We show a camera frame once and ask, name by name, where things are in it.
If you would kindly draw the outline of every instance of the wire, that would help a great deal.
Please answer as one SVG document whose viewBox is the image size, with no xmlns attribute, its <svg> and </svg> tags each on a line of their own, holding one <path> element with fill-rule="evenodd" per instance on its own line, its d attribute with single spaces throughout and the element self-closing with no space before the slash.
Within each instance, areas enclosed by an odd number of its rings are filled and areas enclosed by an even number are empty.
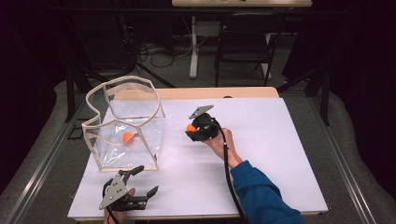
<svg viewBox="0 0 396 224">
<path fill-rule="evenodd" d="M 169 66 L 172 65 L 173 62 L 175 61 L 175 54 L 174 54 L 173 52 L 167 52 L 167 53 L 168 53 L 169 56 L 171 57 L 171 62 L 170 62 L 169 64 L 166 64 L 166 65 L 156 65 L 156 64 L 154 64 L 154 62 L 153 62 L 154 55 L 159 54 L 159 53 L 153 53 L 153 54 L 151 54 L 151 57 L 150 57 L 150 59 L 149 59 L 150 63 L 151 63 L 154 67 L 158 67 L 158 68 L 169 67 Z"/>
<path fill-rule="evenodd" d="M 184 56 L 187 56 L 187 55 L 190 54 L 190 52 L 191 52 L 191 50 L 192 50 L 192 40 L 191 40 L 192 37 L 191 37 L 191 31 L 190 31 L 189 25 L 187 25 L 186 20 L 185 20 L 184 17 L 182 17 L 182 20 L 183 20 L 184 26 L 186 27 L 186 30 L 187 30 L 187 32 L 188 32 L 188 35 L 187 35 L 187 36 L 189 37 L 189 40 L 190 40 L 190 41 L 189 41 L 189 42 L 186 42 L 184 48 L 173 48 L 173 49 L 171 50 L 172 61 L 171 61 L 169 64 L 166 64 L 166 65 L 163 65 L 163 66 L 159 66 L 159 65 L 154 64 L 154 62 L 153 62 L 153 57 L 154 57 L 154 55 L 155 55 L 156 53 L 152 53 L 152 54 L 149 53 L 150 51 L 163 50 L 163 48 L 148 49 L 148 48 L 146 48 L 146 46 L 144 46 L 144 49 L 142 49 L 142 50 L 140 51 L 140 54 L 142 54 L 142 55 L 146 55 L 146 56 L 151 55 L 150 63 L 151 63 L 154 67 L 160 67 L 160 68 L 168 67 L 168 66 L 170 66 L 170 65 L 173 64 L 173 62 L 174 62 L 174 60 L 175 60 L 176 57 L 184 57 Z M 202 41 L 200 44 L 198 44 L 198 46 L 202 45 L 204 42 L 205 42 L 205 39 L 204 39 L 204 41 Z M 181 49 L 181 51 L 180 51 L 180 52 L 175 52 L 175 49 Z"/>
<path fill-rule="evenodd" d="M 107 188 L 108 188 L 108 186 L 110 186 L 110 184 L 111 184 L 112 181 L 113 181 L 113 178 L 111 178 L 109 181 L 107 181 L 107 182 L 104 184 L 103 190 L 102 190 L 102 197 L 103 197 L 103 198 L 105 198 Z M 106 210 L 107 210 L 107 212 L 110 214 L 110 216 L 107 217 L 107 223 L 109 223 L 110 217 L 112 217 L 113 220 L 114 220 L 114 222 L 115 222 L 116 224 L 119 224 L 119 222 L 117 221 L 116 217 L 114 217 L 113 211 L 111 211 L 111 209 L 110 209 L 109 206 L 106 207 Z"/>
<path fill-rule="evenodd" d="M 231 183 L 231 178 L 230 178 L 230 170 L 229 170 L 229 164 L 228 164 L 228 146 L 227 146 L 227 139 L 225 138 L 225 134 L 224 131 L 221 129 L 221 127 L 214 123 L 214 122 L 201 122 L 202 124 L 209 124 L 209 125 L 214 125 L 216 126 L 220 133 L 221 136 L 223 138 L 223 142 L 224 142 L 224 170 L 225 170 L 225 178 L 227 181 L 227 186 L 228 189 L 230 190 L 231 196 L 233 197 L 233 203 L 235 203 L 236 209 L 238 210 L 239 216 L 241 217 L 241 223 L 243 224 L 247 224 L 248 223 L 248 219 L 245 217 L 241 205 L 238 202 L 238 199 L 236 198 L 235 195 L 235 191 L 233 190 L 233 184 Z"/>
</svg>

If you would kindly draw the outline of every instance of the orange ball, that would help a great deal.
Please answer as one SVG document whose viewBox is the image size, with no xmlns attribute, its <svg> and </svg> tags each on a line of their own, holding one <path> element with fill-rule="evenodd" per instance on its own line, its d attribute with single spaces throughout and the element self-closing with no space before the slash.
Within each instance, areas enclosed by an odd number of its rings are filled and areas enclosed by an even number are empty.
<svg viewBox="0 0 396 224">
<path fill-rule="evenodd" d="M 194 133 L 196 131 L 197 131 L 197 129 L 194 126 L 192 126 L 192 124 L 187 125 L 187 132 Z"/>
<path fill-rule="evenodd" d="M 131 140 L 133 137 L 134 137 L 134 134 L 133 134 L 133 133 L 126 132 L 126 133 L 124 133 L 124 134 L 122 135 L 122 141 L 123 141 L 124 143 L 127 143 L 127 142 L 128 142 L 129 140 Z"/>
</svg>

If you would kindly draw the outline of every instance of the hand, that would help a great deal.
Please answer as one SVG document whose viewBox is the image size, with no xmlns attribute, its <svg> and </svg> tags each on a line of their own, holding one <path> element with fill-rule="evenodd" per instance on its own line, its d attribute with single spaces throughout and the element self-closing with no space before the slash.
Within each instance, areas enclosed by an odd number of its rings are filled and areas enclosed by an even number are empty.
<svg viewBox="0 0 396 224">
<path fill-rule="evenodd" d="M 135 188 L 131 188 L 128 192 L 129 195 L 134 196 L 134 193 L 136 192 Z M 117 219 L 118 223 L 122 223 L 125 221 L 126 218 L 126 212 L 115 212 L 113 211 L 114 217 Z M 107 209 L 105 209 L 105 224 L 115 224 L 113 218 L 110 216 L 110 214 L 107 212 Z"/>
<path fill-rule="evenodd" d="M 228 147 L 228 165 L 231 168 L 234 168 L 235 166 L 237 166 L 239 163 L 242 162 L 242 159 L 236 153 L 235 146 L 233 144 L 233 134 L 231 130 L 228 130 L 226 128 L 223 128 L 222 130 L 224 132 Z M 216 153 L 216 155 L 218 155 L 220 158 L 224 160 L 224 140 L 220 131 L 218 136 L 216 136 L 215 138 L 207 139 L 203 142 L 208 146 L 210 146 L 213 149 L 213 151 Z"/>
</svg>

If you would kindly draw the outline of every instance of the black cable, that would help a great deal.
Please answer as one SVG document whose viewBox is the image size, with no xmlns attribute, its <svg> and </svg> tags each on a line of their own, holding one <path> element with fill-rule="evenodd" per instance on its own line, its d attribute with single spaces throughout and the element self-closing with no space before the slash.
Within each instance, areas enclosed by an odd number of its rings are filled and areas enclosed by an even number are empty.
<svg viewBox="0 0 396 224">
<path fill-rule="evenodd" d="M 156 65 L 156 64 L 154 64 L 154 61 L 153 61 L 154 55 L 159 54 L 159 53 L 152 53 L 151 57 L 150 57 L 150 60 L 149 60 L 151 65 L 153 65 L 154 67 L 157 67 L 157 68 L 165 68 L 165 67 L 169 67 L 170 65 L 172 65 L 173 62 L 175 61 L 175 57 L 176 56 L 175 56 L 174 52 L 165 52 L 163 54 L 166 55 L 166 53 L 169 53 L 170 56 L 172 57 L 172 60 L 171 60 L 171 62 L 169 64 L 166 64 L 166 65 Z"/>
<path fill-rule="evenodd" d="M 245 219 L 245 215 L 242 211 L 241 205 L 239 204 L 238 200 L 236 199 L 235 191 L 233 190 L 233 184 L 231 183 L 231 178 L 230 178 L 230 170 L 229 170 L 229 164 L 228 164 L 228 146 L 227 146 L 227 140 L 225 138 L 224 131 L 219 127 L 219 130 L 221 132 L 221 136 L 223 138 L 224 142 L 224 169 L 225 169 L 225 177 L 227 180 L 227 185 L 228 189 L 230 190 L 231 196 L 233 197 L 233 202 L 235 203 L 236 209 L 238 210 L 239 216 L 241 217 L 242 223 L 247 223 Z"/>
<path fill-rule="evenodd" d="M 103 186 L 103 191 L 102 191 L 102 197 L 103 197 L 103 198 L 105 198 L 106 189 L 107 189 L 108 186 L 110 186 L 110 184 L 111 184 L 112 181 L 113 181 L 113 179 L 111 178 L 111 179 L 110 179 L 109 181 L 107 181 L 107 182 L 105 183 L 105 185 Z M 110 216 L 107 217 L 107 223 L 109 223 L 108 221 L 109 221 L 110 217 L 112 217 L 113 220 L 114 220 L 114 222 L 115 222 L 116 224 L 119 224 L 119 222 L 117 221 L 116 217 L 114 217 L 113 211 L 111 211 L 111 209 L 110 209 L 109 206 L 106 207 L 106 210 L 107 210 L 107 212 L 110 214 Z"/>
</svg>

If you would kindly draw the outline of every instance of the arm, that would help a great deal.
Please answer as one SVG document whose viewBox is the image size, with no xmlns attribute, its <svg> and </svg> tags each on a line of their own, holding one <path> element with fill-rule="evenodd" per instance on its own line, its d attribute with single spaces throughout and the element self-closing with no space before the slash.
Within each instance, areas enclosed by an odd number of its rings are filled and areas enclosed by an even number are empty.
<svg viewBox="0 0 396 224">
<path fill-rule="evenodd" d="M 282 201 L 277 186 L 248 161 L 233 168 L 231 174 L 233 187 L 251 224 L 304 223 L 300 212 Z"/>
<path fill-rule="evenodd" d="M 260 170 L 243 161 L 236 153 L 233 135 L 222 129 L 228 146 L 228 163 L 233 175 L 233 187 L 251 224 L 304 223 L 299 211 L 288 207 L 281 198 L 280 191 Z M 220 158 L 224 160 L 223 139 L 218 134 L 205 140 Z"/>
</svg>

